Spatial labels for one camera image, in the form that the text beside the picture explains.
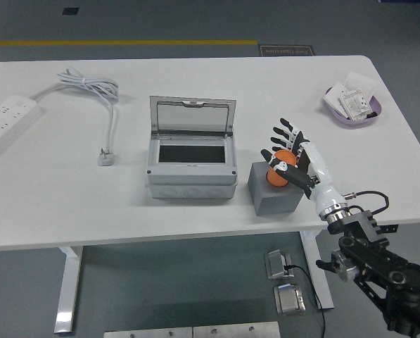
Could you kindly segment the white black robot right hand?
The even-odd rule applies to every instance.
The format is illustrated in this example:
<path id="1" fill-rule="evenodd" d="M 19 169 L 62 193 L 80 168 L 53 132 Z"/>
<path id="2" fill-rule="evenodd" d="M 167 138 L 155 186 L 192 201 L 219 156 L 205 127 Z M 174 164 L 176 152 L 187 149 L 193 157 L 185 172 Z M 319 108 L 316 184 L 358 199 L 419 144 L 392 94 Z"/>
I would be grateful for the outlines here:
<path id="1" fill-rule="evenodd" d="M 284 118 L 281 125 L 274 127 L 277 134 L 271 141 L 272 150 L 261 150 L 270 168 L 281 178 L 301 188 L 305 196 L 315 202 L 316 212 L 321 220 L 344 218 L 348 215 L 348 204 L 333 185 L 325 162 L 315 145 L 305 138 L 303 132 Z M 277 151 L 290 151 L 297 160 L 295 165 L 280 160 Z"/>

